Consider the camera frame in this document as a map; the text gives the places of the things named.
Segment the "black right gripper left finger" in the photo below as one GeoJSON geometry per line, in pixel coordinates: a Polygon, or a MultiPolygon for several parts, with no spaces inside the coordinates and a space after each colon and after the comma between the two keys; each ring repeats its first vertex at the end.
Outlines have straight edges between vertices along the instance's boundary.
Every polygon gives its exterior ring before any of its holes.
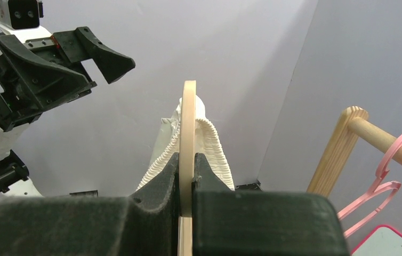
{"type": "Polygon", "coordinates": [[[178,160],[127,197],[0,202],[0,255],[177,255],[178,160]]]}

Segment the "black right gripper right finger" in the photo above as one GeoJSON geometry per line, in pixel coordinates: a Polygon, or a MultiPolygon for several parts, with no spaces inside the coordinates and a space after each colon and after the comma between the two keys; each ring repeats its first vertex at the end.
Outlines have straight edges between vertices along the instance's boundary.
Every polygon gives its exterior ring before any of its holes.
{"type": "Polygon", "coordinates": [[[330,201],[310,193],[231,190],[204,154],[192,183],[194,255],[348,255],[330,201]]]}

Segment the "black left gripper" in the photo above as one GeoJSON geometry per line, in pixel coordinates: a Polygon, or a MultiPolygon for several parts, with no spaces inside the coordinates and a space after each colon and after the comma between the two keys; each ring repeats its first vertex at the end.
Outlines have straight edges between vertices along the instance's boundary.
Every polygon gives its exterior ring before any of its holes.
{"type": "Polygon", "coordinates": [[[20,42],[0,33],[0,128],[11,131],[42,113],[91,93],[82,65],[92,59],[111,84],[135,68],[135,61],[104,45],[89,27],[20,42]]]}

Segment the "white shorts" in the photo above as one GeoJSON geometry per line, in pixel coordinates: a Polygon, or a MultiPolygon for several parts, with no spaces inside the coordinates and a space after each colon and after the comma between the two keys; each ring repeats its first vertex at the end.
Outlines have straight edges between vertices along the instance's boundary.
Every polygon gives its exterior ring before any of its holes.
{"type": "MultiPolygon", "coordinates": [[[[149,167],[137,189],[142,188],[157,176],[174,153],[180,151],[180,120],[182,100],[171,117],[160,119],[160,128],[154,145],[149,167]]],[[[231,169],[224,154],[218,132],[214,124],[206,117],[206,109],[200,97],[196,97],[195,112],[195,152],[206,156],[214,174],[232,191],[235,184],[231,169]]]]}

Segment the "beige wooden hanger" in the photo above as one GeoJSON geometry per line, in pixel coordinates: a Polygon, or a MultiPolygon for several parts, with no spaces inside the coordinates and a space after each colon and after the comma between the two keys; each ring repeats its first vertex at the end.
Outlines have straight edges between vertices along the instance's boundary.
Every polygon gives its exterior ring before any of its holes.
{"type": "Polygon", "coordinates": [[[192,181],[195,156],[196,81],[185,81],[181,100],[179,191],[180,234],[178,255],[192,255],[192,181]]]}

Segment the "pink hanger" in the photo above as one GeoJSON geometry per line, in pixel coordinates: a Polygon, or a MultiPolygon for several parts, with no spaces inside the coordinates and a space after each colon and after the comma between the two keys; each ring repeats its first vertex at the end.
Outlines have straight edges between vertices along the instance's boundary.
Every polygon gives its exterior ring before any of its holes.
{"type": "Polygon", "coordinates": [[[401,188],[401,183],[398,181],[383,182],[390,171],[389,163],[391,162],[392,158],[395,156],[395,154],[401,147],[402,147],[402,134],[390,145],[389,149],[385,152],[384,156],[382,157],[381,161],[379,162],[376,168],[375,180],[369,186],[368,190],[337,213],[338,219],[343,220],[350,213],[360,208],[364,203],[368,202],[370,199],[386,191],[390,192],[390,194],[386,197],[386,199],[379,206],[377,206],[376,209],[374,209],[367,216],[362,218],[360,221],[358,221],[352,227],[348,228],[343,233],[345,238],[351,236],[362,226],[364,226],[369,221],[371,221],[375,216],[377,216],[380,213],[380,211],[388,205],[388,203],[393,199],[394,195],[401,188]]]}

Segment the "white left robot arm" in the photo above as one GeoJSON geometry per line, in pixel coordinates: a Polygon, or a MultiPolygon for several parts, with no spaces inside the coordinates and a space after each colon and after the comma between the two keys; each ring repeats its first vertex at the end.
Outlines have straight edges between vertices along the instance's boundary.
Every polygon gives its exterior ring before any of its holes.
{"type": "Polygon", "coordinates": [[[107,47],[88,27],[56,33],[1,28],[0,195],[38,195],[12,147],[42,113],[91,93],[96,83],[83,66],[90,59],[107,83],[135,67],[132,58],[107,47]]]}

